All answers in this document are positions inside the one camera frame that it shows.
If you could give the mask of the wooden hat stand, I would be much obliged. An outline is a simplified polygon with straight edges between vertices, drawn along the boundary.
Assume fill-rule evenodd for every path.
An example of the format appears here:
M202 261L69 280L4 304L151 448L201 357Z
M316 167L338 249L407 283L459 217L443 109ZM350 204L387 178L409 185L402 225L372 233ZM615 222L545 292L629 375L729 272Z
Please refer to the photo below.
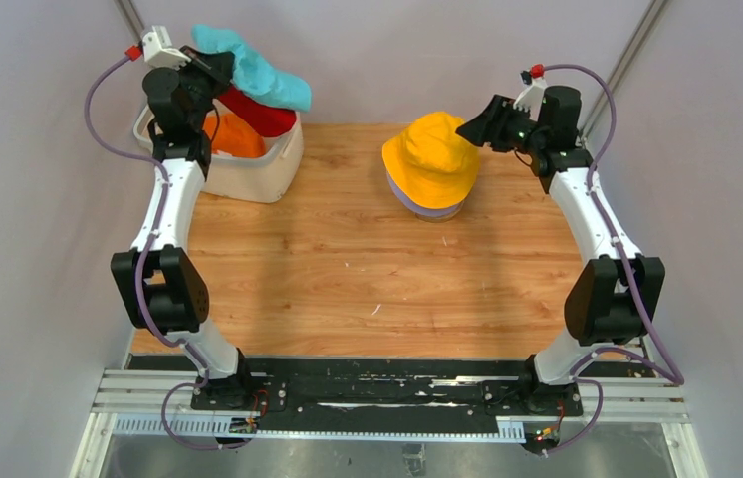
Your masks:
M451 211L444 215L424 215L424 214L415 213L415 217L417 219L423 222L432 223L432 224L439 224L439 223L445 223L445 222L451 221L458 215L459 215L458 210Z

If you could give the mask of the red bucket hat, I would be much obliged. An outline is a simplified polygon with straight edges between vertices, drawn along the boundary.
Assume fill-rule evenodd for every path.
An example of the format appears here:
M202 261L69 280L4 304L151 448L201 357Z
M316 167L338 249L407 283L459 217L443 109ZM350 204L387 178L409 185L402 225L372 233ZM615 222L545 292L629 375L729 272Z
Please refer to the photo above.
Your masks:
M281 136L297 122L294 111L261 105L233 86L219 95L218 101L264 137Z

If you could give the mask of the yellow bucket hat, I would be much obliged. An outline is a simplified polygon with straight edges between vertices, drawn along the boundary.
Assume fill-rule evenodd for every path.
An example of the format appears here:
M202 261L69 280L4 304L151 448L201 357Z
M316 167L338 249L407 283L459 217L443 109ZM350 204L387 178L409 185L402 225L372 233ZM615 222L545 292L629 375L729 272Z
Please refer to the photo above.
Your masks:
M474 187L479 149L456 130L465 120L447 112L416 119L382 146L381 158L395 192L422 209L462 203Z

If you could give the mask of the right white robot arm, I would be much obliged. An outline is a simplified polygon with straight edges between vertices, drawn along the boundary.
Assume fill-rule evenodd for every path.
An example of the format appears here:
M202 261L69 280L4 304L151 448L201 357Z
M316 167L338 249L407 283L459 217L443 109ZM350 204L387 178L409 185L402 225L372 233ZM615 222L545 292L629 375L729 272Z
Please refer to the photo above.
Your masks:
M531 85L513 100L495 95L457 134L495 152L524 153L543 191L559 206L584 268L566 298L565 327L525 362L518 398L542 415L572 392L579 373L602 353L648 333L665 278L663 262L644 255L603 199L592 155L577 143L581 94Z

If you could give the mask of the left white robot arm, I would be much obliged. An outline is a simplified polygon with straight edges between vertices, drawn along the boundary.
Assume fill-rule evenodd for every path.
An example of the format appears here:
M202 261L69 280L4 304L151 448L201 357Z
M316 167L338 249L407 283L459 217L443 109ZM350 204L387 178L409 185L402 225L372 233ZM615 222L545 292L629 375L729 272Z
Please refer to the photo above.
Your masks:
M155 67L142 80L154 186L138 235L112 257L111 270L132 324L183 350L200 377L196 388L241 411L255 388L246 357L210 319L208 288L187 254L195 202L211 165L203 127L232 85L234 56L181 52L183 65Z

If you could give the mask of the white plastic basket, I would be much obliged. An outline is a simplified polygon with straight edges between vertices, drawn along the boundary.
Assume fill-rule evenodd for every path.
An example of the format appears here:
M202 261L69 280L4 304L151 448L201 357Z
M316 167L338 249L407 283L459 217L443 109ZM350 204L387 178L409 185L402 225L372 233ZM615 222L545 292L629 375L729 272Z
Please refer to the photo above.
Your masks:
M256 158L234 156L225 149L212 155L205 193L257 203L279 201L299 169L304 139L296 121L284 134L264 139L265 153Z

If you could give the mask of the teal bucket hat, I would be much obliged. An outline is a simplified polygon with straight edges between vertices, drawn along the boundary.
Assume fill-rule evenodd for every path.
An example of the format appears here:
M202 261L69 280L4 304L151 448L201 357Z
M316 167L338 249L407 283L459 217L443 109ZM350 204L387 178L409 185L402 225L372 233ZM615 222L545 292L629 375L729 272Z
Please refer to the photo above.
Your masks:
M234 55L233 82L248 98L272 108L302 113L311 110L313 91L310 85L274 67L237 32L196 24L190 33L199 51Z

